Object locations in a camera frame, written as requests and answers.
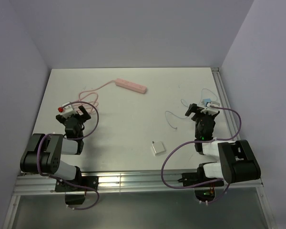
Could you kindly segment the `light blue charger plug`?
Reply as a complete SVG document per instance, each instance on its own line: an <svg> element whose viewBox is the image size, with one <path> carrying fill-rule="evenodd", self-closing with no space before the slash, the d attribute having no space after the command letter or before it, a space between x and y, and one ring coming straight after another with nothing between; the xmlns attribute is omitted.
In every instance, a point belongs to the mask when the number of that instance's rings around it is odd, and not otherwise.
<svg viewBox="0 0 286 229"><path fill-rule="evenodd" d="M203 99L201 103L204 107L207 107L207 105L211 102L212 100L210 98L207 98L207 99Z"/></svg>

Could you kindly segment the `silver white charger plug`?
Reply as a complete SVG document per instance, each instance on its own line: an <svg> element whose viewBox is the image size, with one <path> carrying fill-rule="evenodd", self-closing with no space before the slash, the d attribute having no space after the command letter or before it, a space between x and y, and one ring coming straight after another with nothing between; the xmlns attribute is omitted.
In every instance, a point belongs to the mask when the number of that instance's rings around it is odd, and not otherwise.
<svg viewBox="0 0 286 229"><path fill-rule="evenodd" d="M161 141L158 141L158 142L152 141L152 151L153 151L153 154L157 156L159 154L164 153L166 150L165 150L164 144Z"/></svg>

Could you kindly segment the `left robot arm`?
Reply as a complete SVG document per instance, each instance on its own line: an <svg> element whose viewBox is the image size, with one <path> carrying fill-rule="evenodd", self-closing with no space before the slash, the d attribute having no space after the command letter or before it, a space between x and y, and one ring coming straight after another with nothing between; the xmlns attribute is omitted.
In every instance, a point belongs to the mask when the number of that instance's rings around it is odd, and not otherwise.
<svg viewBox="0 0 286 229"><path fill-rule="evenodd" d="M64 125L65 134L33 134L20 159L22 172L43 174L66 180L71 190L79 190L83 186L80 169L61 160L61 155L80 155L83 150L84 123L91 119L84 106L79 111L73 105L63 108L56 119Z"/></svg>

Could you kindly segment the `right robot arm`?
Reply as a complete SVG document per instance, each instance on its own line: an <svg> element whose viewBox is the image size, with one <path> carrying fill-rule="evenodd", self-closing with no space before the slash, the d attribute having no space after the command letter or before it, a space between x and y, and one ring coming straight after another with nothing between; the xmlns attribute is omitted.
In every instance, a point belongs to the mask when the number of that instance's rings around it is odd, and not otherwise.
<svg viewBox="0 0 286 229"><path fill-rule="evenodd" d="M179 182L183 186L200 184L209 185L212 181L217 186L258 180L261 177L261 169L257 159L246 140L224 141L215 140L213 131L215 118L219 115L218 103L208 102L206 107L190 104L185 116L194 114L195 122L195 150L203 156L211 156L215 162L199 164L196 172L183 173Z"/></svg>

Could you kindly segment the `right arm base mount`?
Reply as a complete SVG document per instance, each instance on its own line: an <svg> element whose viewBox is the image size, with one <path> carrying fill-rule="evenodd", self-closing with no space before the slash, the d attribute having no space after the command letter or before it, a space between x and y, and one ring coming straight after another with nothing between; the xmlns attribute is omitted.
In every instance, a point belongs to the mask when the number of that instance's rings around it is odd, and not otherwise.
<svg viewBox="0 0 286 229"><path fill-rule="evenodd" d="M215 180L215 178L207 178L204 173L192 172L192 173L182 173L182 177L178 179L178 182L182 183L183 187L187 187L212 180ZM195 189L194 193L199 201L202 202L212 201L215 199L215 188L223 186L224 186L224 181L222 180L213 181L211 183L199 186L199 188L202 189Z"/></svg>

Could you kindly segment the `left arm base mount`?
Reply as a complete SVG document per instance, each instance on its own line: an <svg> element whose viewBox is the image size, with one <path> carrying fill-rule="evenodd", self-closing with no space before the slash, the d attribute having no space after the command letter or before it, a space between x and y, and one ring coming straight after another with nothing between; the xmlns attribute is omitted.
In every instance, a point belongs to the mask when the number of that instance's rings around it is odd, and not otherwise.
<svg viewBox="0 0 286 229"><path fill-rule="evenodd" d="M64 193L65 194L65 204L68 207L74 207L76 210L84 210L94 207L99 199L100 194L98 193L98 176L84 176L81 178L79 184L76 184L74 181L58 181L55 185L55 193ZM95 192L97 197L95 202L87 207L81 207L81 205L86 200L86 195L88 191Z"/></svg>

